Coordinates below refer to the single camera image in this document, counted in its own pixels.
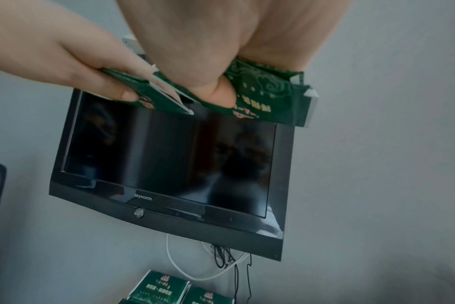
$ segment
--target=green package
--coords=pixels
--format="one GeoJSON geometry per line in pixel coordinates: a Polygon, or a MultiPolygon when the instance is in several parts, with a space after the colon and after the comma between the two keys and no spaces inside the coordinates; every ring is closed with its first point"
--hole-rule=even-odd
{"type": "Polygon", "coordinates": [[[234,304],[234,299],[200,287],[191,286],[182,304],[234,304]]]}
{"type": "MultiPolygon", "coordinates": [[[[162,90],[147,80],[113,70],[103,71],[139,94],[139,101],[130,104],[166,112],[193,114],[186,106],[160,92],[162,90]]],[[[307,127],[319,98],[311,86],[304,84],[303,72],[284,71],[240,58],[234,59],[224,73],[237,93],[236,105],[231,109],[200,100],[159,71],[154,75],[160,82],[172,86],[179,94],[222,114],[290,126],[307,127]]]]}
{"type": "Polygon", "coordinates": [[[180,304],[189,281],[150,270],[127,297],[133,304],[180,304]]]}

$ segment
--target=fingernail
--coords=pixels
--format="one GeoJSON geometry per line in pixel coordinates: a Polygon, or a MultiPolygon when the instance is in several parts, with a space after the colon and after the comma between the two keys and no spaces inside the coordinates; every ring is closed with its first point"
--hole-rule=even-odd
{"type": "Polygon", "coordinates": [[[134,92],[133,90],[125,90],[124,93],[121,96],[122,101],[138,101],[139,96],[134,92]]]}

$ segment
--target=tv screen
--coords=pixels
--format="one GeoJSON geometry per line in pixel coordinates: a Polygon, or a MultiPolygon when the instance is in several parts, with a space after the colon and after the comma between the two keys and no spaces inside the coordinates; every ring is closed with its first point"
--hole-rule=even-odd
{"type": "Polygon", "coordinates": [[[151,111],[83,94],[64,171],[266,217],[274,123],[151,111]]]}

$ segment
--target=skyworth logo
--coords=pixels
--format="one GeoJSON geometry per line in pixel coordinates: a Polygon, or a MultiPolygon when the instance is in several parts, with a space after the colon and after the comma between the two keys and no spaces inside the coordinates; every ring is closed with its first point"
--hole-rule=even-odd
{"type": "Polygon", "coordinates": [[[139,195],[139,194],[135,194],[134,197],[142,198],[142,199],[145,199],[145,200],[153,200],[153,198],[151,198],[150,196],[142,196],[142,195],[139,195]]]}

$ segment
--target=tangled black wire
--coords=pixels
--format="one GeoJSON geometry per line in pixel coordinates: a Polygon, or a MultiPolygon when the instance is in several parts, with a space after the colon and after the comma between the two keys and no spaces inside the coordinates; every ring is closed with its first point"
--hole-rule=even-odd
{"type": "MultiPolygon", "coordinates": [[[[214,261],[216,262],[216,266],[219,268],[226,269],[230,264],[234,263],[236,259],[231,254],[231,249],[219,246],[219,245],[211,245],[214,248],[214,261]]],[[[247,298],[246,304],[248,304],[249,299],[251,299],[251,282],[249,279],[249,267],[253,265],[253,256],[249,254],[249,264],[246,265],[246,272],[247,272],[247,286],[249,288],[249,298],[247,298]]],[[[238,304],[238,291],[239,291],[239,267],[238,265],[234,265],[234,304],[238,304]]]]}

